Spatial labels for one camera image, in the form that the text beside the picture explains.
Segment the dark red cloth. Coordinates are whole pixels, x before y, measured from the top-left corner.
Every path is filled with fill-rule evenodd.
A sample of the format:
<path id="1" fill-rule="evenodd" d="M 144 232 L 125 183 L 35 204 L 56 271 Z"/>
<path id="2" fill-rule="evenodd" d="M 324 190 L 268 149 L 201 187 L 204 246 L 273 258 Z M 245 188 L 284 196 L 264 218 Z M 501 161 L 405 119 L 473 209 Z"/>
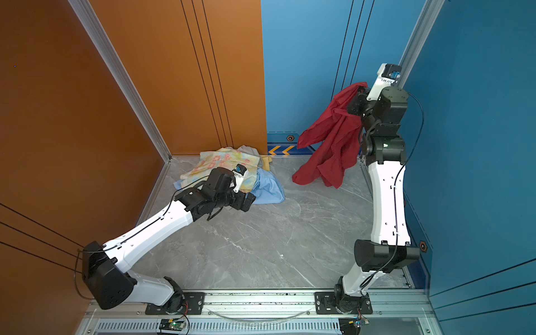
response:
<path id="1" fill-rule="evenodd" d="M 300 135 L 299 149 L 320 146 L 293 175 L 295 184 L 304 186 L 321 179 L 327 187 L 341 187 L 345 171 L 357 163 L 362 132 L 360 117 L 349 114 L 347 107 L 367 87 L 367 83 L 358 82 L 336 94 L 321 116 Z"/>

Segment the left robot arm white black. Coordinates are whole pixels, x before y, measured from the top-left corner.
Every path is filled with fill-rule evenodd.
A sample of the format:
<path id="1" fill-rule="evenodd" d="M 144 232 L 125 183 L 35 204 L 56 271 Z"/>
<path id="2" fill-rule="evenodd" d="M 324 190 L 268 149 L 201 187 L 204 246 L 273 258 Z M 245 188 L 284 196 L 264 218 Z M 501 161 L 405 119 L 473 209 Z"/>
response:
<path id="1" fill-rule="evenodd" d="M 123 303 L 141 303 L 166 314 L 182 314 L 186 296 L 170 277 L 154 278 L 134 272 L 146 253 L 172 234 L 205 217 L 213 219 L 223 208 L 248 212 L 255 195 L 241 191 L 248 176 L 242 164 L 233 170 L 213 169 L 208 176 L 176 190 L 167 206 L 145 222 L 104 244 L 82 249 L 82 280 L 99 307 L 109 310 Z"/>

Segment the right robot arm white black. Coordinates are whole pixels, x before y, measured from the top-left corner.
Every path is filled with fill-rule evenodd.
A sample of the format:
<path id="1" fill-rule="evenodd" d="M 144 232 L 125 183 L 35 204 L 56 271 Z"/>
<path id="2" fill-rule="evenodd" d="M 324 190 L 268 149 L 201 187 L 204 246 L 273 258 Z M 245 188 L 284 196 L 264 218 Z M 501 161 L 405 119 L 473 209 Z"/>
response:
<path id="1" fill-rule="evenodd" d="M 383 88 L 376 100 L 358 94 L 347 111 L 361 118 L 362 159 L 370 178 L 374 217 L 369 240 L 356 240 L 355 262 L 334 287 L 334 306 L 341 314 L 371 314 L 368 290 L 395 269 L 420 257 L 406 225 L 403 178 L 409 155 L 399 135 L 408 108 L 409 93 L 397 87 Z"/>

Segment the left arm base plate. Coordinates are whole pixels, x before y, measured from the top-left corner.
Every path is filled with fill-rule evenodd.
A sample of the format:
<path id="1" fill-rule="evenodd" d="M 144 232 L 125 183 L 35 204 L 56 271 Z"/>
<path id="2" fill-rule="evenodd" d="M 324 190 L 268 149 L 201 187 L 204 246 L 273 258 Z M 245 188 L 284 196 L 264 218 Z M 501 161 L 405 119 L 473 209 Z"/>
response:
<path id="1" fill-rule="evenodd" d="M 148 304 L 146 315 L 200 315 L 205 303 L 204 292 L 175 293 L 163 306 Z"/>

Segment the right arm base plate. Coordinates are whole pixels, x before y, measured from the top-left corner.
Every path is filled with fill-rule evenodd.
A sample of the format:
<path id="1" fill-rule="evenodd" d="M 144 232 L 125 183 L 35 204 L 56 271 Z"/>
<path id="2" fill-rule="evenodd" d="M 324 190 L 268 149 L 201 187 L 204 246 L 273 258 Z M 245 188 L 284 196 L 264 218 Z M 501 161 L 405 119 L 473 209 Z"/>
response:
<path id="1" fill-rule="evenodd" d="M 318 315 L 371 315 L 374 311 L 369 296 L 351 297 L 336 295 L 334 291 L 314 293 L 315 311 Z"/>

